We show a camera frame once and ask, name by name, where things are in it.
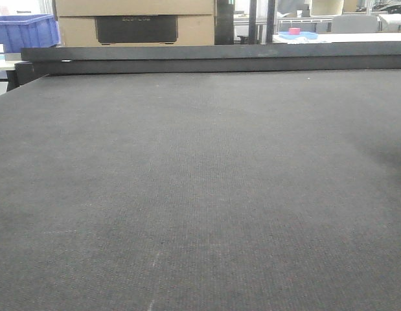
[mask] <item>cutting table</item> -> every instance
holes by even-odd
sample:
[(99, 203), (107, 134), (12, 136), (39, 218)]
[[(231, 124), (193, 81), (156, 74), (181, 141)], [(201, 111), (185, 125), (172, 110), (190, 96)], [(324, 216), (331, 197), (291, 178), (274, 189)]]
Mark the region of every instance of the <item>cutting table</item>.
[(1, 96), (0, 310), (401, 310), (401, 69)]

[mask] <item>white desk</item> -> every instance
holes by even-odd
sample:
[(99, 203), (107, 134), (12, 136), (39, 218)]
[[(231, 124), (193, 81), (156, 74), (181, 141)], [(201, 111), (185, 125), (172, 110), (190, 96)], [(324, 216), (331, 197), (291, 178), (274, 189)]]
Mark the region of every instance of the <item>white desk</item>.
[[(374, 34), (320, 34), (318, 39), (309, 40), (310, 43), (332, 43), (332, 42), (383, 42), (383, 41), (401, 41), (401, 33), (379, 32)], [(274, 35), (274, 43), (294, 43), (294, 40), (288, 40)]]
[(19, 63), (20, 60), (16, 61), (6, 61), (0, 60), (0, 71), (6, 71), (7, 79), (0, 78), (0, 82), (7, 81), (7, 91), (11, 91), (19, 86), (19, 80), (17, 79), (16, 74), (16, 64)]
[(16, 61), (0, 60), (0, 71), (16, 70), (15, 65), (19, 62), (20, 62), (20, 60), (16, 60)]

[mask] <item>metal frame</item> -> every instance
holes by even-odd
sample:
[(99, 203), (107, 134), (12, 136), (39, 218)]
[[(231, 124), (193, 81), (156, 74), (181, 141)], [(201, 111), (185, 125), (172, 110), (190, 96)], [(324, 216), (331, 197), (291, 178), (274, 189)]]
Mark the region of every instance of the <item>metal frame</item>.
[(30, 76), (401, 69), (401, 42), (23, 49)]
[(227, 60), (259, 58), (401, 55), (401, 41), (320, 44), (268, 44), (205, 47), (62, 47), (22, 49), (22, 60)]

